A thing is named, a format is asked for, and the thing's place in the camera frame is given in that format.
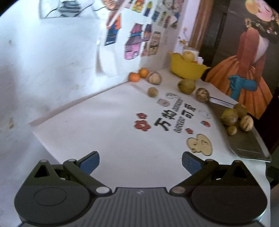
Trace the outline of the small brown kiwi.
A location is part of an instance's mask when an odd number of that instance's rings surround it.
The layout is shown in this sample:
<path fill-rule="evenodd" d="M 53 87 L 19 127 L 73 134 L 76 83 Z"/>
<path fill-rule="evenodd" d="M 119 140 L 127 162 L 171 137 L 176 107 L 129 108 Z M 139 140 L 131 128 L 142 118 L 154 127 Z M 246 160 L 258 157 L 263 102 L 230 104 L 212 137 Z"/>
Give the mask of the small brown kiwi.
<path fill-rule="evenodd" d="M 229 126 L 228 128 L 227 128 L 227 133 L 228 133 L 228 135 L 230 135 L 230 136 L 233 136 L 233 135 L 235 135 L 236 133 L 237 133 L 237 127 L 236 126 Z"/>

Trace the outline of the pale striped pepino melon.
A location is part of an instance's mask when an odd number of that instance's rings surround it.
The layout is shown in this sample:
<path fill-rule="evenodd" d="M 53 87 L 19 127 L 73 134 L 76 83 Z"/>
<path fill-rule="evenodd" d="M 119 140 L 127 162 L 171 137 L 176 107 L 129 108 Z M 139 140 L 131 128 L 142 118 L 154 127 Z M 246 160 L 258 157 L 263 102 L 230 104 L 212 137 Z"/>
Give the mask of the pale striped pepino melon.
<path fill-rule="evenodd" d="M 243 131 L 246 131 L 246 132 L 251 131 L 253 127 L 254 127 L 254 121 L 251 116 L 246 115 L 241 119 L 240 128 Z"/>

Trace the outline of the metal tray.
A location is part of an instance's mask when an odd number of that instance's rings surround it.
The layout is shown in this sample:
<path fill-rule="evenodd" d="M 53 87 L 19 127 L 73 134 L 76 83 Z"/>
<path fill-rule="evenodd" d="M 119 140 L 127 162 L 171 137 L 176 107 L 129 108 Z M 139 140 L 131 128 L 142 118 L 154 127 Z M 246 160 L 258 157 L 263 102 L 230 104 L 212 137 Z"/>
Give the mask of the metal tray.
<path fill-rule="evenodd" d="M 245 132 L 239 128 L 239 123 L 237 123 L 236 134 L 232 136 L 228 135 L 227 126 L 221 122 L 221 115 L 226 109 L 232 108 L 234 106 L 233 104 L 211 97 L 207 105 L 217 121 L 217 125 L 220 128 L 227 147 L 235 155 L 245 159 L 268 163 L 272 161 L 271 154 L 255 128 L 252 128 L 249 132 Z"/>

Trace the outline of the green-yellow mango on tray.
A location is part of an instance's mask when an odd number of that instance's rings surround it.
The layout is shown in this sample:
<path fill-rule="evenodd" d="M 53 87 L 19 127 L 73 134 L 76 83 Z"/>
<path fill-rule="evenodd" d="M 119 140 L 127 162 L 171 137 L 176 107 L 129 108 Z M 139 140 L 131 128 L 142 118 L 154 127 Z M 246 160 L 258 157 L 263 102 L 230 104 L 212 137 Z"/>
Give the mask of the green-yellow mango on tray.
<path fill-rule="evenodd" d="M 233 126 L 238 120 L 238 112 L 236 109 L 227 108 L 221 116 L 221 121 L 224 125 Z"/>

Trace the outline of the white printed table mat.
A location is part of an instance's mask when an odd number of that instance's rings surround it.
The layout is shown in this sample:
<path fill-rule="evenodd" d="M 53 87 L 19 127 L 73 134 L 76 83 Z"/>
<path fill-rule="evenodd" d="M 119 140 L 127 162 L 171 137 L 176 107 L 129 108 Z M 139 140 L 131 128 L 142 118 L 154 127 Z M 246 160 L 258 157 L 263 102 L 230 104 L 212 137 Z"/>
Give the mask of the white printed table mat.
<path fill-rule="evenodd" d="M 161 71 L 159 96 L 149 97 L 149 83 L 127 82 L 48 118 L 31 123 L 46 150 L 60 162 L 65 189 L 53 181 L 35 198 L 53 196 L 64 210 L 80 203 L 70 219 L 47 219 L 61 226 L 261 226 L 269 209 L 265 165 L 244 160 L 226 145 L 207 104 L 177 90 L 178 78 Z M 100 155 L 90 175 L 112 190 L 94 195 L 63 167 L 92 151 Z M 190 152 L 219 163 L 214 173 L 189 195 L 170 189 L 191 174 L 182 166 Z"/>

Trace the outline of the dark striped pepino melon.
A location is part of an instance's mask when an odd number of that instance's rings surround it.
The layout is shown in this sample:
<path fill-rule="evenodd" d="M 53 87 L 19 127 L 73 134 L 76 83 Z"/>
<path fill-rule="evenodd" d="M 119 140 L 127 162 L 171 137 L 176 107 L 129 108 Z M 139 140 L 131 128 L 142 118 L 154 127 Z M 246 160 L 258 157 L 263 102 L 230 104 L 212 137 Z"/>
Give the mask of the dark striped pepino melon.
<path fill-rule="evenodd" d="M 206 103 L 209 101 L 209 92 L 205 88 L 198 88 L 195 93 L 195 98 L 198 102 Z"/>

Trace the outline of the large green-brown fruit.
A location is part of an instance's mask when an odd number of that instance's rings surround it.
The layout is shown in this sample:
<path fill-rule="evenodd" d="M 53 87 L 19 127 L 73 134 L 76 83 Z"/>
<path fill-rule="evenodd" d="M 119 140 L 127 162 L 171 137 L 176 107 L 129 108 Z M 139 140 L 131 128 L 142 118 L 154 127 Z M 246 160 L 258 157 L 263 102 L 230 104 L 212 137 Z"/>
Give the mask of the large green-brown fruit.
<path fill-rule="evenodd" d="M 183 79 L 177 84 L 180 92 L 190 95 L 196 89 L 196 84 L 194 80 L 191 79 Z"/>

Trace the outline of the small kiwi on table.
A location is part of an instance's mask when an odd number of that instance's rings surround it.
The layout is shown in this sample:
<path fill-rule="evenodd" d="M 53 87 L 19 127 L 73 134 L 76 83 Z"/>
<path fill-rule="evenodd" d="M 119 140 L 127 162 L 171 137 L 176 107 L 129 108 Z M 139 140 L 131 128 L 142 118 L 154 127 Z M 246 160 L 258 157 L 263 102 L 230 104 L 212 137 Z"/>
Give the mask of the small kiwi on table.
<path fill-rule="evenodd" d="M 148 88 L 147 95 L 149 97 L 157 97 L 158 93 L 159 93 L 159 91 L 155 87 Z"/>

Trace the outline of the yellow plastic bowl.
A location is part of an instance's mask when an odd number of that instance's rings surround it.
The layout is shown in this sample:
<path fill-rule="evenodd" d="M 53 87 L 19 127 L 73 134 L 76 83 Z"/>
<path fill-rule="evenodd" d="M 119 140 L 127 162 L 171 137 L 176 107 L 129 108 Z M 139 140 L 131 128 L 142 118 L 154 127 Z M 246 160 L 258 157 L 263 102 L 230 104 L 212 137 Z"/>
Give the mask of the yellow plastic bowl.
<path fill-rule="evenodd" d="M 206 65 L 185 61 L 179 53 L 168 53 L 171 56 L 170 71 L 183 79 L 198 80 L 209 69 Z"/>

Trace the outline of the dancer poster orange dress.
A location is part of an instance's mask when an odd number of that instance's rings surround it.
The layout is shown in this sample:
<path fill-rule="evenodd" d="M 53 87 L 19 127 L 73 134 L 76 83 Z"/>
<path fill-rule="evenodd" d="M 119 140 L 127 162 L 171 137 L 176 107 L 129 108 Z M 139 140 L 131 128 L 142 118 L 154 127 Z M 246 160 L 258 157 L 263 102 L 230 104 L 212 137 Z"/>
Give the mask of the dancer poster orange dress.
<path fill-rule="evenodd" d="M 245 1 L 245 18 L 237 54 L 212 68 L 205 82 L 246 106 L 255 118 L 265 112 L 272 93 L 262 77 L 270 43 L 278 43 L 278 13 L 265 1 Z"/>

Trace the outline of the yellow pear in bowl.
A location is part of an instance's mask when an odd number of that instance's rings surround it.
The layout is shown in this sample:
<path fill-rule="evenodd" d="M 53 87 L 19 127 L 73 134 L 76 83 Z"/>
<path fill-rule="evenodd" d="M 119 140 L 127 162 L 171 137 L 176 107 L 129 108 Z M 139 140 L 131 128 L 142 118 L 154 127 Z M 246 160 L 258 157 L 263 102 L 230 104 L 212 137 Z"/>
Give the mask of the yellow pear in bowl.
<path fill-rule="evenodd" d="M 183 60 L 185 61 L 189 61 L 189 62 L 195 61 L 195 54 L 191 51 L 184 51 L 182 57 Z"/>

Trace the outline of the white jar with orange contents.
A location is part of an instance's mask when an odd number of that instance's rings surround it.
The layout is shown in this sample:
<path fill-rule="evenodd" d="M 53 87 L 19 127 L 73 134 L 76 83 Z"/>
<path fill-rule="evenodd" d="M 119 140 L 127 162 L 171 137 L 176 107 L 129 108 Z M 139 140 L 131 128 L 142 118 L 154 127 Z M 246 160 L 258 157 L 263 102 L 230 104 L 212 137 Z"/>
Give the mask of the white jar with orange contents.
<path fill-rule="evenodd" d="M 195 48 L 184 47 L 182 56 L 186 61 L 198 61 L 199 51 L 197 51 Z"/>

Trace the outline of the yellow castle drawing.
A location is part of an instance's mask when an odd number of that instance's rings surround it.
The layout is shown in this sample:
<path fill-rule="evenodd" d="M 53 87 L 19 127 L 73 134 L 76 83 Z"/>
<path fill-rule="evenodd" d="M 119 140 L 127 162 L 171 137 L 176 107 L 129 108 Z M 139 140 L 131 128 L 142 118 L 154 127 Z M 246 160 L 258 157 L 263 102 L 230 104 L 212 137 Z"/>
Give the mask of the yellow castle drawing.
<path fill-rule="evenodd" d="M 157 54 L 159 44 L 160 44 L 160 39 L 161 39 L 161 33 L 158 31 L 154 31 L 149 43 L 148 56 Z"/>

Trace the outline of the blue orange house drawing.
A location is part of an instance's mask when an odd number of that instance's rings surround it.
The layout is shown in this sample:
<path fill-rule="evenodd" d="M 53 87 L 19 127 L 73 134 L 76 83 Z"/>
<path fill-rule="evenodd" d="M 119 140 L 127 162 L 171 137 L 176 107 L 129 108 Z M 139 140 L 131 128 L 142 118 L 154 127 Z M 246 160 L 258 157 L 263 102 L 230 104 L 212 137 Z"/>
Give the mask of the blue orange house drawing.
<path fill-rule="evenodd" d="M 121 29 L 122 24 L 121 24 L 121 14 L 116 18 L 115 22 L 111 27 L 108 28 L 107 30 L 107 36 L 104 45 L 112 45 L 116 43 L 117 35 L 119 30 Z"/>

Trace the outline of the striped pepino melon by wall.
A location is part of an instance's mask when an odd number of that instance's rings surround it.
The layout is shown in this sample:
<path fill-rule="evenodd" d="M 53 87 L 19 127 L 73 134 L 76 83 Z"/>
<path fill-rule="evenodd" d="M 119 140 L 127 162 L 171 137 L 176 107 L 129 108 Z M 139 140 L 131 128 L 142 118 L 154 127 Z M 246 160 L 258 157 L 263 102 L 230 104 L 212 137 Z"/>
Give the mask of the striped pepino melon by wall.
<path fill-rule="evenodd" d="M 162 83 L 162 76 L 158 72 L 154 71 L 150 73 L 147 81 L 153 85 L 160 85 Z"/>

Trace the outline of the orange tangerine near wall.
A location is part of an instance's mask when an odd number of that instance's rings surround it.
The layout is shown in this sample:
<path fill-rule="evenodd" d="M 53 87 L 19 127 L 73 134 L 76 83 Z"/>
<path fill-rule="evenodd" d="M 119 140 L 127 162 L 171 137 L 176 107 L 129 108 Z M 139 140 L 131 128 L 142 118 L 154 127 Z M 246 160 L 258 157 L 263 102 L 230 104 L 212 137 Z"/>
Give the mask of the orange tangerine near wall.
<path fill-rule="evenodd" d="M 129 74 L 129 81 L 130 82 L 139 82 L 140 81 L 140 75 L 138 73 L 135 72 L 131 72 Z"/>

